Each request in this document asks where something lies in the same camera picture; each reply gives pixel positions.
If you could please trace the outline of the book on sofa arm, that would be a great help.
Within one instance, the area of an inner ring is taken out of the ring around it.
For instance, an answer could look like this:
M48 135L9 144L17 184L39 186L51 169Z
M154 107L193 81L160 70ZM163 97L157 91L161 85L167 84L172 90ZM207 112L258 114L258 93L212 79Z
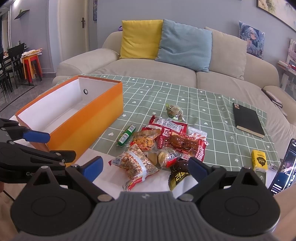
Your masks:
M282 102L277 98L275 97L271 92L265 90L265 89L262 89L261 90L275 105L277 105L278 107L282 108L283 107L283 104Z

